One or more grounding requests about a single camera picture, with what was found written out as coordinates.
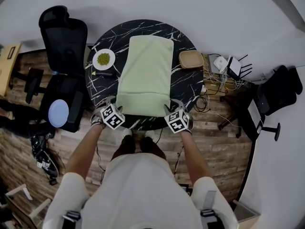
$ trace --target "sleeve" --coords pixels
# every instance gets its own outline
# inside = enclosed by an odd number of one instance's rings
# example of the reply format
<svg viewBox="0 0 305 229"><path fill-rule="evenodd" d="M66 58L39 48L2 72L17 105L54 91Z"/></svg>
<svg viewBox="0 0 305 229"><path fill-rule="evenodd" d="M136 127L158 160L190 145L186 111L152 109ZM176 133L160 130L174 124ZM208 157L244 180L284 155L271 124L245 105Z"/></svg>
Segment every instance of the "sleeve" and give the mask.
<svg viewBox="0 0 305 229"><path fill-rule="evenodd" d="M67 213L67 210L80 212L82 205L88 198L89 193L84 179L76 173L65 174L49 206L43 228L61 228L63 224L62 216Z"/></svg>
<svg viewBox="0 0 305 229"><path fill-rule="evenodd" d="M236 216L212 178L202 177L195 182L191 195L191 199L195 204L195 207L198 210L203 209L205 196L208 191L216 191L213 210L216 215L222 220L224 228L237 229L239 226Z"/></svg>

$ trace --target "white box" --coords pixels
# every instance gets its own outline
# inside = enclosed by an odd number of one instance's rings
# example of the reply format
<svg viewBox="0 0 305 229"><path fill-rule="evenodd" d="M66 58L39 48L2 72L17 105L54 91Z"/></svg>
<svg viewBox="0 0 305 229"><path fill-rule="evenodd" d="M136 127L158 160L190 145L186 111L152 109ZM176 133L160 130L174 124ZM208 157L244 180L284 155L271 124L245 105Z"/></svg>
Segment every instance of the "white box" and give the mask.
<svg viewBox="0 0 305 229"><path fill-rule="evenodd" d="M183 109L169 114L168 116L164 117L164 119L174 133L183 131L188 127L189 117L183 111Z"/></svg>
<svg viewBox="0 0 305 229"><path fill-rule="evenodd" d="M125 116L113 104L102 109L101 113L104 123L112 130L115 130L125 122Z"/></svg>

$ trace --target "chair backrest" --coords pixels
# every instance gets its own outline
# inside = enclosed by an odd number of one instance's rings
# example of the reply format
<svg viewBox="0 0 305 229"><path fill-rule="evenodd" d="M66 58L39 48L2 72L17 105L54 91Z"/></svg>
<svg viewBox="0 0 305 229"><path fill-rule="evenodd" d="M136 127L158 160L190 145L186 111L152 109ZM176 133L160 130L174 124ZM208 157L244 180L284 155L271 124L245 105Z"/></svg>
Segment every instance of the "chair backrest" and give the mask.
<svg viewBox="0 0 305 229"><path fill-rule="evenodd" d="M273 76L258 87L256 101L260 113L271 115L296 102L295 89L290 84L288 69L280 66Z"/></svg>
<svg viewBox="0 0 305 229"><path fill-rule="evenodd" d="M5 200L7 202L8 207L10 210L16 215L18 219L20 219L24 224L26 224L30 229L37 229L33 220L20 209L13 200L10 199L7 195L4 195Z"/></svg>
<svg viewBox="0 0 305 229"><path fill-rule="evenodd" d="M87 26L70 19L65 6L54 6L39 19L50 68L64 74L85 75L83 58L87 41Z"/></svg>

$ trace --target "green food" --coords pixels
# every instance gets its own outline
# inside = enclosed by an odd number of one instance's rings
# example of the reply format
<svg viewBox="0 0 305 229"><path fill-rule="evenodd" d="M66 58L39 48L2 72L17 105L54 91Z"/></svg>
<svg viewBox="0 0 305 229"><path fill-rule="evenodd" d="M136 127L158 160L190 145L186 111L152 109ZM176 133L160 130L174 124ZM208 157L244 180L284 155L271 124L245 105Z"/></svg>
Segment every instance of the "green food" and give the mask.
<svg viewBox="0 0 305 229"><path fill-rule="evenodd" d="M108 53L102 53L97 57L97 63L100 65L107 65L110 61L110 55Z"/></svg>

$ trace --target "black marble tabletop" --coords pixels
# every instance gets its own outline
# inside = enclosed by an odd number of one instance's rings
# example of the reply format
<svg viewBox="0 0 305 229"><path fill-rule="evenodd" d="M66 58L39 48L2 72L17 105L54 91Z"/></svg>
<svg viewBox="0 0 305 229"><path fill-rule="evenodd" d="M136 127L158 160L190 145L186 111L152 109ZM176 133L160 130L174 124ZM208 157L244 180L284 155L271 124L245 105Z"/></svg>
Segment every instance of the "black marble tabletop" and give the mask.
<svg viewBox="0 0 305 229"><path fill-rule="evenodd" d="M182 69L179 63L179 53L186 50L196 50L192 42L178 29L171 25L152 20L134 20L119 24L107 31L93 46L86 64L86 84L89 96L95 106L98 106L108 96L116 95L118 83L125 66L129 39L138 35L156 35L171 39L174 42L170 98L181 100L188 111L192 109L203 85L203 69ZM94 54L108 48L115 53L115 63L110 70L116 71L115 78L97 77L92 72L97 71L92 65ZM147 117L125 115L123 127L134 130L155 130L166 127L162 117Z"/></svg>

